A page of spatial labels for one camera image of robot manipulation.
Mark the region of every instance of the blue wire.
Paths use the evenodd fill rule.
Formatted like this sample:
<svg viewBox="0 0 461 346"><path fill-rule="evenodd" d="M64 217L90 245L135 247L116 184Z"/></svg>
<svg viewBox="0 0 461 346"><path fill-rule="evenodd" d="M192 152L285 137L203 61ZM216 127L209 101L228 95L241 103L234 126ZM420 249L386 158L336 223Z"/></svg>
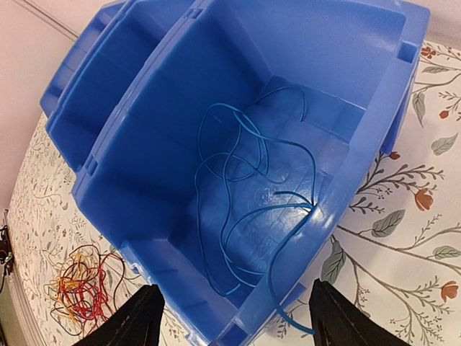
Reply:
<svg viewBox="0 0 461 346"><path fill-rule="evenodd" d="M296 86L286 86L286 87L283 86L283 87L280 87L278 89L272 90L272 91L262 95L254 103L249 105L244 110L247 110L248 108L256 105L257 103L259 103L263 99L269 97L270 95L273 95L276 92L280 92L282 90L291 89L291 88L299 89L303 94L303 111L302 111L301 116L300 116L300 121L303 121L304 117L305 117L305 111L306 111L306 99L305 99L305 92L298 86L297 87ZM216 153L216 154L213 154L213 155L211 155L211 156L209 156L209 157L207 157L205 159L204 155L203 155L203 152L202 152L202 149L200 147L202 131L203 131L203 125L205 124L205 119L210 114L210 111L215 107L224 107L224 108L227 108L227 109L232 111L234 118L238 122L238 135L237 135L236 142L233 144L233 147L229 152ZM258 145L258 153L259 153L256 165L251 164L245 158L235 154L235 151L238 148L238 145L239 145L239 143L241 141L242 129L244 129L247 133L249 133L250 135L252 135L252 136L254 136L256 138L256 142L257 142L257 145ZM241 287L242 284L247 285L248 287L251 287L251 288L256 287L256 285L254 285L253 283L250 283L247 280L244 280L243 278L241 278L236 273L235 270L239 270L239 271L244 272L246 274L250 274L250 275L253 275L253 276L259 276L259 277L266 274L266 280L267 280L269 293L270 293L270 296L271 296L271 299L272 299L272 302L274 304L274 308L275 308L276 312L283 319L285 319L289 324L293 325L295 328L301 330L302 332L308 333L308 334L314 334L314 331L312 329L309 329L309 328L304 327L303 325L297 323L296 321L294 321L292 318L290 318L284 312L281 305L279 303L277 303L277 297L276 297L276 294L274 292L274 287L273 287L273 284L272 284L272 271L273 271L275 260L278 258L280 252L285 248L288 241L294 235L296 235L296 233L308 222L313 210L315 209L314 197L315 197L315 172L316 172L316 167L315 167L315 159L314 159L312 153L306 147L302 146L299 143L264 136L261 133L261 131L258 129L256 124L248 117L248 115L244 111L239 110L239 109L237 109L237 108L235 108L233 106L227 105L225 103L216 103L216 104L213 104L213 105L208 107L205 115L203 116L202 122L200 123L199 131L198 131L198 135L197 135L197 143L198 143L198 153L199 153L199 156L200 156L200 158L202 160L202 162L199 165L199 167L197 168L197 171L195 172L195 176L194 176L194 187L195 187L196 196L197 196L197 233L198 233L198 238L199 238L200 251L201 251L201 255L202 255L202 259L203 259L204 267L205 267L205 275L207 277L208 282L210 283L210 286L220 296L226 297L226 296L229 296L230 294L235 293ZM275 183L275 184L282 184L283 183L283 182L276 182L276 181L268 178L268 174L269 174L269 170L270 170L269 149L268 149L268 146L267 146L268 143L280 143L280 144L284 144L284 145L288 145L288 146L294 146L296 148L300 148L307 155L309 155L311 161L313 162L313 184L312 184L312 190L311 190L311 194L310 194L310 201L306 197L304 197L303 195L301 195L301 194L299 194L297 192L293 192L293 191L278 191L278 192L275 192L274 195L291 195L291 196L293 196L295 198L300 198L303 201L303 203L287 203L287 204L282 204L282 205L269 205L269 206L254 209L254 210L246 213L245 215L241 216L230 227L230 229L229 229L229 231L228 231L228 233L227 233L227 235L225 236L225 239L224 239L224 233L225 233L226 228L228 227L228 223L229 223L230 216L231 216L231 206L232 206L232 195L231 195L231 190L229 188L229 182L241 182L241 181L243 181L245 179L254 177L255 174L259 174L259 175L261 175L262 177L264 177L265 179L267 179L268 181L270 181L272 183ZM213 160L213 159L215 159L215 158L217 158L219 156L225 156L225 161L224 161L224 164L223 164L223 169L222 169L221 174L214 171L209 165L209 162L211 160ZM227 172L228 171L228 165L229 165L229 162L231 161L231 159L236 159L236 160L242 162L243 164L248 165L249 167L251 167L251 172L248 173L248 174L243 175L242 177L237 177L237 178L229 178L229 177L227 177L227 175L228 175L228 172ZM205 248L204 248L204 245L203 245L202 232L201 232L201 227L200 227L200 224L201 224L201 218L200 218L200 189L198 187L198 174L200 173L200 170L203 167L206 167L207 170L210 171L215 177L217 177L217 178L219 178L219 179L221 179L223 181L223 185L224 185L225 192L226 192L226 195L227 195L228 207L227 207L227 212L226 212L226 215L225 215L225 220L223 222L223 225L221 226L219 243L220 243L220 250L223 253L226 266L228 267L228 269L229 269L230 273L232 274L232 276L238 281L238 283L232 289L230 289L230 290L228 290L226 292L222 292L213 283L211 275L210 275L210 272L208 270L207 260L206 260L206 256L205 256ZM265 272L257 272L257 271L248 270L246 268L243 268L243 267L240 267L240 266L236 265L235 262L231 259L231 257L227 253L227 245L228 245L228 242L229 242L229 238L231 237L231 235L233 234L233 232L237 228L237 226L241 222L243 222L245 219L249 218L250 216L258 216L258 215L260 215L262 213L266 213L266 212L269 212L271 210L279 210L279 209L285 209L285 208L301 208L308 214L278 244L277 248L274 251L274 254L273 254L272 258L269 261L269 264L268 264L268 267L267 267L266 271Z"/></svg>

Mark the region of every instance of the green leaf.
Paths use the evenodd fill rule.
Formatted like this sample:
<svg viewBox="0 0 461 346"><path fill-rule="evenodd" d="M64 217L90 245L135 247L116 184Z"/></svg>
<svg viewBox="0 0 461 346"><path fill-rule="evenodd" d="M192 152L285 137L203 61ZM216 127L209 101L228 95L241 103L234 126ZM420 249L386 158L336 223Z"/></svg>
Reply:
<svg viewBox="0 0 461 346"><path fill-rule="evenodd" d="M443 153L449 151L455 144L457 138L458 134L449 138L440 138L439 140L433 142L433 144L431 145L431 149L434 152L435 156L440 156Z"/></svg>
<svg viewBox="0 0 461 346"><path fill-rule="evenodd" d="M375 238L385 238L391 235L398 224L402 222L405 215L405 210L397 210L389 214L385 218L376 221L372 227L372 236Z"/></svg>
<svg viewBox="0 0 461 346"><path fill-rule="evenodd" d="M445 245L443 247L437 247L434 249L432 254L435 256L436 260L442 260L444 258L455 258L461 256L461 251Z"/></svg>
<svg viewBox="0 0 461 346"><path fill-rule="evenodd" d="M427 72L428 74L439 74L440 72L447 72L447 71L450 71L450 70L445 67L429 66L423 70L423 73Z"/></svg>
<svg viewBox="0 0 461 346"><path fill-rule="evenodd" d="M422 127L424 127L423 118L426 115L426 105L424 104L424 99L425 95L421 92L413 96L413 108Z"/></svg>
<svg viewBox="0 0 461 346"><path fill-rule="evenodd" d="M328 257L322 265L320 279L322 281L328 281L333 285L345 262L346 254L339 241L335 241L331 248L330 257Z"/></svg>

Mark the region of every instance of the orange flower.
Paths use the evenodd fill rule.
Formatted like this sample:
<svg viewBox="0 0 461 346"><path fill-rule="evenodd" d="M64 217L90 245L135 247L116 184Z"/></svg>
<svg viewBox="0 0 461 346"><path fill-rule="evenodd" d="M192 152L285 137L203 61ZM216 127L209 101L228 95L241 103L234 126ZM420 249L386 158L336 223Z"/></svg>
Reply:
<svg viewBox="0 0 461 346"><path fill-rule="evenodd" d="M458 294L458 286L456 285L455 281L449 281L445 285L442 286L440 295L444 302L447 302L447 298L453 299L456 298Z"/></svg>
<svg viewBox="0 0 461 346"><path fill-rule="evenodd" d="M393 151L392 153L390 153L389 157L390 157L392 160L399 160L400 154L399 154L397 151Z"/></svg>
<svg viewBox="0 0 461 346"><path fill-rule="evenodd" d="M446 119L448 118L449 112L447 110L444 110L443 112L440 113L440 118L441 119Z"/></svg>
<svg viewBox="0 0 461 346"><path fill-rule="evenodd" d="M429 60L432 59L433 56L435 56L437 52L430 47L425 47L421 51L421 55L427 57Z"/></svg>
<svg viewBox="0 0 461 346"><path fill-rule="evenodd" d="M416 206L420 211L429 210L434 202L434 199L430 195L426 195L428 190L426 188L419 190L415 194Z"/></svg>

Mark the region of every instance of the blue storage bin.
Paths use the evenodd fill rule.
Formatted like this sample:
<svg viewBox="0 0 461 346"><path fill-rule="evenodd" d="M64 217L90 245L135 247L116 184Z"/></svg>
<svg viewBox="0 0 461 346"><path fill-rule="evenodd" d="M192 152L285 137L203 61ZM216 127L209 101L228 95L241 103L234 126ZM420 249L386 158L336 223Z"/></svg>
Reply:
<svg viewBox="0 0 461 346"><path fill-rule="evenodd" d="M381 146L391 150L428 21L427 9L399 1L199 0L153 51L103 127L73 195L125 259L159 284L192 343L244 345L275 311L267 274L255 288L225 297L206 278L194 176L202 162L197 134L208 107L224 102L246 109L266 136L301 143L315 157L316 169L299 149L270 146L270 177L279 182L258 176L230 186L230 224L261 206L294 199L276 198L276 191L315 195L314 211L274 263L272 283L284 305L304 290L300 276ZM281 87L287 89L253 105ZM300 90L307 101L302 119ZM207 119L206 154L229 151L238 135L231 112L216 108ZM254 139L242 137L241 143L241 153L253 159ZM247 167L231 169L245 174ZM206 169L198 182L207 268L217 286L229 289L236 279L218 240L227 196ZM228 251L245 267L265 271L302 219L295 209L259 216L235 230Z"/></svg>
<svg viewBox="0 0 461 346"><path fill-rule="evenodd" d="M83 31L41 100L47 131L74 171L149 55L192 2L116 1Z"/></svg>

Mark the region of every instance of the black object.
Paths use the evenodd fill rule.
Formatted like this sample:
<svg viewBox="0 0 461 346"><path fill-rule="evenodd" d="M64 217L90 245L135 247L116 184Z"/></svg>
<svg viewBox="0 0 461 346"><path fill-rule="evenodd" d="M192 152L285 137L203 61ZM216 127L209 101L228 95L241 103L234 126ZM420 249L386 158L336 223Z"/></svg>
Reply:
<svg viewBox="0 0 461 346"><path fill-rule="evenodd" d="M143 286L109 321L74 346L158 345L164 305L158 286ZM309 307L315 346L408 346L327 282L314 282Z"/></svg>
<svg viewBox="0 0 461 346"><path fill-rule="evenodd" d="M158 345L165 300L158 286L143 286L96 331L74 346Z"/></svg>
<svg viewBox="0 0 461 346"><path fill-rule="evenodd" d="M3 226L0 229L0 264L3 265L3 275L1 278L0 293L3 291L3 287L5 284L5 278L7 277L7 275L10 275L13 272L13 264L14 264L12 243L9 240L8 225L6 223L7 213L8 213L8 210L5 210L5 214L4 214L4 225L5 226Z"/></svg>
<svg viewBox="0 0 461 346"><path fill-rule="evenodd" d="M0 229L0 264L5 266L7 274L13 271L13 249L9 241L8 226L5 225Z"/></svg>
<svg viewBox="0 0 461 346"><path fill-rule="evenodd" d="M0 324L0 346L8 346L8 344L6 343L5 333L3 331L3 328L1 327L1 324Z"/></svg>
<svg viewBox="0 0 461 346"><path fill-rule="evenodd" d="M309 307L315 346L408 346L366 317L327 282L314 282Z"/></svg>

